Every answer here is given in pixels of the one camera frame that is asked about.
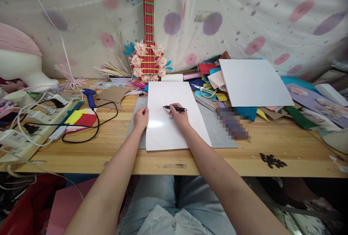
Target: person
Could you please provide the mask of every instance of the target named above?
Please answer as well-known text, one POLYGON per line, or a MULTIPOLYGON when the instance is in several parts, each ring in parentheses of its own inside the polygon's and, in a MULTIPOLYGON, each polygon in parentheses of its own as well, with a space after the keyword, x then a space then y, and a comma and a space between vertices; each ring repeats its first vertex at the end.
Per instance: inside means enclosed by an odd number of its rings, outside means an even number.
MULTIPOLYGON (((190 126, 186 112, 170 105, 202 176, 182 177, 175 196, 173 176, 141 176, 121 235, 238 234, 289 235, 289 231, 263 204, 233 168, 190 126)), ((138 151, 148 124, 147 106, 134 115, 134 129, 108 162, 80 205, 65 235, 115 234, 138 151)))

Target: pink wig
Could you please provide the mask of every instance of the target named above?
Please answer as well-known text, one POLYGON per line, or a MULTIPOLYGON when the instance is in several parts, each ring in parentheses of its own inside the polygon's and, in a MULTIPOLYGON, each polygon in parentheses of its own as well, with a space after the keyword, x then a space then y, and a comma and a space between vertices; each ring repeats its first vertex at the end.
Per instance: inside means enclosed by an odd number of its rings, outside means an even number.
POLYGON ((0 49, 42 56, 39 47, 17 28, 0 23, 0 49))

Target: guitar neck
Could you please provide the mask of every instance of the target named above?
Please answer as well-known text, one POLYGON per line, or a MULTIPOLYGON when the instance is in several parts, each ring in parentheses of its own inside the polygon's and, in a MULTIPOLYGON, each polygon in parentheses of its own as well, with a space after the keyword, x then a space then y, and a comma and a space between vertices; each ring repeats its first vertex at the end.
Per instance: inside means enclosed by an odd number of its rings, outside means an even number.
POLYGON ((144 0, 144 27, 145 42, 144 44, 155 45, 154 33, 154 0, 144 0))

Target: scissors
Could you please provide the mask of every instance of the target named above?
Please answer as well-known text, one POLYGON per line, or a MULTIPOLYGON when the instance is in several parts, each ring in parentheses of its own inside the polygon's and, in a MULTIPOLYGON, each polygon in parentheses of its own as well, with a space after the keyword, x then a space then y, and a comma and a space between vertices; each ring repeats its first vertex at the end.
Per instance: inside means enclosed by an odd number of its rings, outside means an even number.
POLYGON ((214 96, 214 94, 216 94, 216 90, 212 91, 212 90, 204 88, 203 86, 198 86, 198 85, 195 85, 195 84, 192 84, 192 86, 198 88, 200 90, 200 93, 202 94, 202 96, 205 97, 205 98, 211 98, 211 97, 214 96))

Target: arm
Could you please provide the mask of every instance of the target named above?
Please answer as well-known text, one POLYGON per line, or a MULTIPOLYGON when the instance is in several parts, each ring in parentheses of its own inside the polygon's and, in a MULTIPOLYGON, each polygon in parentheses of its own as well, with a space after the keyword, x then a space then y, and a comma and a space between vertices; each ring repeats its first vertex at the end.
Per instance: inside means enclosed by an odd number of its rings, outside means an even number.
POLYGON ((65 231, 70 234, 115 234, 123 197, 131 177, 142 132, 148 124, 147 106, 134 115, 134 129, 93 184, 65 231))
POLYGON ((170 105, 170 114, 182 130, 197 167, 216 194, 238 235, 289 235, 258 196, 233 168, 190 126, 187 113, 177 112, 170 105))

